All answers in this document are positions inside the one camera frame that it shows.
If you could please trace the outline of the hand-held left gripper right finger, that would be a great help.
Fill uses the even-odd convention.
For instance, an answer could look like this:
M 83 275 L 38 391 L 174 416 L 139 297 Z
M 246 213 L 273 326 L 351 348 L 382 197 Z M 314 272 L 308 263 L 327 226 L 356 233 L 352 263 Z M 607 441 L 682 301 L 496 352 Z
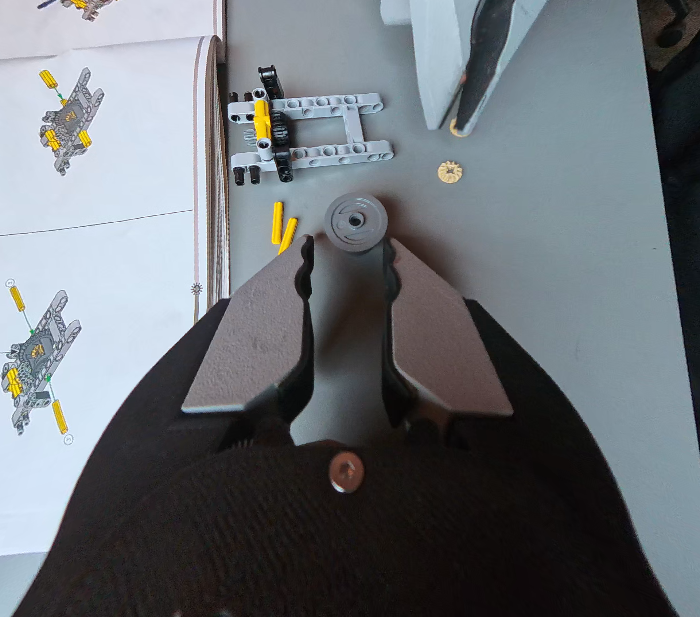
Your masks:
M 395 238 L 383 242 L 382 266 L 381 395 L 390 424 L 513 416 L 460 293 Z

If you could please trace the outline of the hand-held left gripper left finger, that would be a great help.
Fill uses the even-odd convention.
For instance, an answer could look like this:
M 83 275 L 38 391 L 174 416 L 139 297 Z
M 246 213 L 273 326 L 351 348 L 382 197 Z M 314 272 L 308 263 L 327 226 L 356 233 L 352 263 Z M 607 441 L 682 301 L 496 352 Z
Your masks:
M 314 390 L 311 272 L 303 235 L 229 300 L 183 400 L 185 414 L 240 413 L 291 424 Z

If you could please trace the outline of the grey lego frame assembly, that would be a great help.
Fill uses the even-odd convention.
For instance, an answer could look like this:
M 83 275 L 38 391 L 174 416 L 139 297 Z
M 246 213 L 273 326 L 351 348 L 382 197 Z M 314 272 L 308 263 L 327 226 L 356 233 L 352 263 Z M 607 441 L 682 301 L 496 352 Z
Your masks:
M 260 86 L 242 97 L 229 94 L 227 118 L 244 125 L 247 150 L 230 158 L 234 184 L 258 185 L 264 173 L 272 173 L 282 183 L 293 181 L 295 172 L 307 168 L 336 167 L 388 161 L 394 157 L 386 140 L 364 137 L 362 116 L 384 109 L 379 94 L 337 94 L 285 97 L 274 65 L 258 69 Z M 313 147 L 293 145 L 293 123 L 304 120 L 340 119 L 346 139 L 336 144 Z

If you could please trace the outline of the dark grey round lego disc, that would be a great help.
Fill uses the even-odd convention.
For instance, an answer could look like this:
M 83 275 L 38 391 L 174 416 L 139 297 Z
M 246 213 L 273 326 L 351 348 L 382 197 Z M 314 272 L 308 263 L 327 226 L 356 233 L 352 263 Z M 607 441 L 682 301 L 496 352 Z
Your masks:
M 323 219 L 323 229 L 338 249 L 359 256 L 385 238 L 388 215 L 377 197 L 352 192 L 331 203 Z

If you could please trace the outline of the lego instruction booklet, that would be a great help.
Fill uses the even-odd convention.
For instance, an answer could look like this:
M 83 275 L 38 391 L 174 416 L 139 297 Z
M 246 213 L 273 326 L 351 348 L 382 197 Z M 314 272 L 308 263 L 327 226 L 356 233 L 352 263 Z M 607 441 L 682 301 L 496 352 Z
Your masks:
M 1 556 L 229 293 L 225 0 L 1 0 Z

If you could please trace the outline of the person's dark trousers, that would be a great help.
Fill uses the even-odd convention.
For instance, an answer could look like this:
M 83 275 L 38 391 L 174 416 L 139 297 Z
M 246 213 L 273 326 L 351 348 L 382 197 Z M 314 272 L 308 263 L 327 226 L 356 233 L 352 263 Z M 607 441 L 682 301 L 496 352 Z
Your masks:
M 650 88 L 696 430 L 699 430 L 699 66 L 668 65 Z

